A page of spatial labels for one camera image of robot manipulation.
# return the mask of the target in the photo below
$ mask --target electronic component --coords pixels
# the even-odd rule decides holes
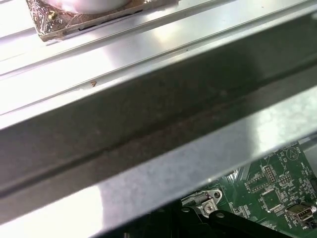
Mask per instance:
[[[261,197],[268,212],[275,210],[281,205],[281,201],[274,189],[261,194]]]
[[[287,184],[291,179],[292,177],[290,175],[286,175],[279,180],[279,185],[283,186]]]
[[[275,175],[274,175],[274,173],[273,173],[272,167],[271,167],[270,165],[265,166],[265,167],[264,167],[264,171],[265,171],[265,173],[266,173],[266,175],[267,175],[268,180],[269,180],[271,183],[275,183],[275,182],[276,182],[276,177],[275,177]]]
[[[293,216],[303,226],[306,226],[310,229],[317,228],[317,222],[314,218],[314,213],[316,212],[317,208],[305,201],[286,208],[287,214]]]
[[[295,217],[299,222],[306,221],[309,218],[313,217],[313,212],[311,207],[304,204],[294,204],[286,208],[286,212]]]
[[[315,192],[317,192],[317,178],[311,178],[309,180]]]
[[[258,176],[251,181],[248,181],[248,186],[251,192],[256,192],[267,185],[269,185],[269,182],[267,181],[267,177],[265,175]]]
[[[298,152],[296,160],[287,157],[293,151]],[[317,178],[299,144],[288,145],[237,171],[237,176],[219,178],[203,188],[221,189],[224,199],[217,204],[219,210],[290,237],[317,237],[315,208],[311,205],[317,201],[317,192],[312,189]]]

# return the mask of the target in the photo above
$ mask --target circuit board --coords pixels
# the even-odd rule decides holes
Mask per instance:
[[[219,210],[232,212],[293,238],[316,238],[302,222],[304,204],[316,206],[317,179],[298,143],[290,144],[210,183],[223,192]],[[300,210],[296,217],[292,212]],[[314,216],[310,222],[316,222]]]

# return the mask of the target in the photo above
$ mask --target metal bar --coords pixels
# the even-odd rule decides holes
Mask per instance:
[[[36,46],[37,49],[33,49],[31,52],[23,52],[18,56],[0,61],[0,74],[2,74],[0,100],[6,102],[0,106],[0,114],[3,118],[0,128],[79,100],[96,90],[96,88],[93,90],[90,88],[89,91],[78,90],[77,85],[79,84],[87,85],[87,82],[90,84],[91,80],[96,79],[109,82],[109,73],[126,67],[136,67],[149,59],[173,53],[175,49],[192,45],[250,21],[262,19],[261,27],[265,29],[265,25],[274,17],[269,17],[271,14],[277,18],[292,14],[293,17],[297,17],[299,12],[305,14],[317,9],[315,0],[261,2],[237,0],[226,2],[227,4],[223,5],[216,4],[214,5],[216,7],[211,8],[214,3],[214,1],[210,1],[200,4],[200,7],[192,6],[200,13],[190,17],[186,17],[186,13],[191,9],[187,8],[185,11],[184,6],[181,5],[177,10],[181,13],[178,15],[181,19],[169,24],[166,24],[166,21],[168,22],[167,13],[163,13],[165,17],[160,18],[158,25],[154,24],[151,16],[151,14],[158,13],[145,14],[141,17],[143,19],[141,22],[145,22],[147,19],[150,22],[149,27],[154,24],[155,27],[151,30],[146,27],[136,29],[136,25],[142,24],[138,22],[138,16],[135,16],[135,18],[125,19],[114,25],[108,25],[51,46]],[[118,32],[116,27],[121,29],[119,36],[113,35]],[[133,27],[133,30],[123,32],[123,29]],[[1,46],[4,50],[10,49],[10,51],[14,48],[10,45],[6,46],[3,42]],[[152,69],[143,68],[143,73],[149,72],[149,70]],[[99,83],[97,85],[99,90],[105,88],[105,85],[102,86]],[[69,89],[74,87],[76,87],[76,92],[68,94]],[[56,99],[55,103],[44,106],[43,102],[61,92],[68,95],[64,95],[62,99]],[[34,104],[38,104],[38,109],[35,109]],[[18,110],[20,112],[17,114],[8,115],[12,111]]]
[[[316,71],[314,67],[300,72],[291,76],[291,81],[311,81]],[[3,224],[0,226],[0,235],[36,238],[45,234],[46,237],[86,238],[110,231],[216,179],[232,168],[316,131],[316,94],[315,86],[97,185]]]

